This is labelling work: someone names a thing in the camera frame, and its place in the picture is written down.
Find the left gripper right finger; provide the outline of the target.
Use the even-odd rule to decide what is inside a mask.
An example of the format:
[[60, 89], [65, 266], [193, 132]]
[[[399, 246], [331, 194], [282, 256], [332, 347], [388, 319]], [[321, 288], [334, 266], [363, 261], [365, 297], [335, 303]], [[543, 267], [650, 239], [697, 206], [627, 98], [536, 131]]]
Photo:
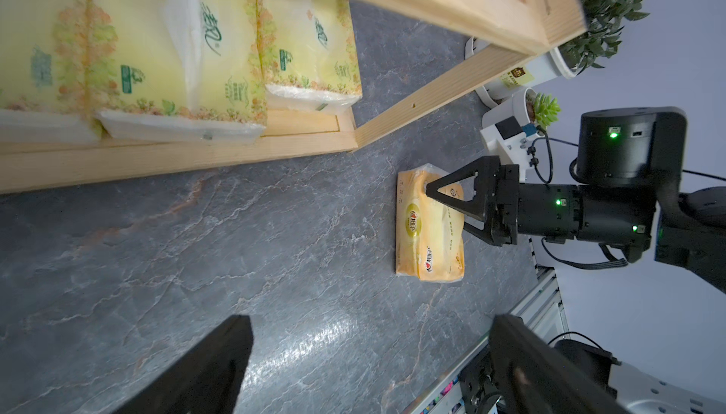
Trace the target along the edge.
[[614, 398], [520, 319], [498, 315], [510, 350], [495, 363], [499, 389], [510, 413], [625, 413]]

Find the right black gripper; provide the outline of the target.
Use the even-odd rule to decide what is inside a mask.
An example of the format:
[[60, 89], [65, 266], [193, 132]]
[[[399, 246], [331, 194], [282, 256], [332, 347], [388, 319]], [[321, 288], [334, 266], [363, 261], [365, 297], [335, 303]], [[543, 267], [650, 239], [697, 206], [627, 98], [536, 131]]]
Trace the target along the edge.
[[503, 227], [486, 221], [496, 212], [501, 162], [483, 156], [425, 187], [431, 200], [484, 222], [465, 232], [488, 245], [513, 244], [520, 234], [552, 241], [580, 240], [619, 249], [639, 260], [661, 224], [686, 228], [679, 204], [687, 119], [677, 107], [641, 107], [585, 113], [570, 185], [510, 185], [513, 204]]

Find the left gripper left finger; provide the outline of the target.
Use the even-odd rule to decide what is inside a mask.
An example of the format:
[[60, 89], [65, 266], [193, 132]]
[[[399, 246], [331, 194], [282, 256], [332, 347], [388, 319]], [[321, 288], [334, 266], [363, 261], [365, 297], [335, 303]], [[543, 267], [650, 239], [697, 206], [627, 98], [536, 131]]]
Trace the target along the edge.
[[244, 380], [253, 327], [232, 315], [117, 413], [232, 413]]

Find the orange tissue pack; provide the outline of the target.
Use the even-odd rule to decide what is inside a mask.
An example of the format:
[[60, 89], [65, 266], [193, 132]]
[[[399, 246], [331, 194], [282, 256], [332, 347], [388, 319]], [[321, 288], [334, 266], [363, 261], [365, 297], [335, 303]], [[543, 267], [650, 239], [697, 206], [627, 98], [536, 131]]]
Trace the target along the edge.
[[445, 171], [432, 164], [397, 175], [395, 273], [398, 275], [446, 284], [464, 277], [464, 215], [425, 193], [429, 183], [445, 175]]

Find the green tissue pack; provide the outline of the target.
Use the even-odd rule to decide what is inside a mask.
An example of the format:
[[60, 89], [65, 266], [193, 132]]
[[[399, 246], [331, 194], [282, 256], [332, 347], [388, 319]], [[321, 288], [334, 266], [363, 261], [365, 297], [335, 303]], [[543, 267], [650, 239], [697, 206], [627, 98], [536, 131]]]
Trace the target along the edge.
[[362, 98], [348, 0], [257, 0], [268, 107], [340, 115]]
[[94, 0], [1, 0], [1, 139], [92, 144]]
[[115, 139], [251, 143], [268, 124], [256, 0], [93, 0], [91, 106]]

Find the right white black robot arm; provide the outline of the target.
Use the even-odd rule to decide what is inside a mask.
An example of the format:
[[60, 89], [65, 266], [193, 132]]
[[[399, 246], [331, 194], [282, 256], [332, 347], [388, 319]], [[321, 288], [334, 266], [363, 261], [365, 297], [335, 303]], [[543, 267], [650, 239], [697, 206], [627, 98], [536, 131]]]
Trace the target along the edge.
[[657, 262], [724, 288], [725, 191], [681, 191], [686, 136], [676, 107], [585, 113], [569, 185], [521, 183], [517, 166], [484, 156], [429, 183], [427, 196], [465, 214], [464, 230], [493, 246], [522, 234], [592, 242], [607, 270], [654, 249]]

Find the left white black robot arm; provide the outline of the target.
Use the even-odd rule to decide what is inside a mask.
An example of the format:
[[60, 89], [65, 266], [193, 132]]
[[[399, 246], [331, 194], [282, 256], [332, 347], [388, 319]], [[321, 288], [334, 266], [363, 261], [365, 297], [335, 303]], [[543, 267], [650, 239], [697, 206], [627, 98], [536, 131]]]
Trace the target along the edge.
[[[481, 357], [464, 367], [452, 413], [722, 413], [722, 402], [639, 371], [584, 335], [544, 341], [513, 315], [493, 320]], [[254, 337], [233, 315], [117, 408], [119, 413], [232, 413]]]

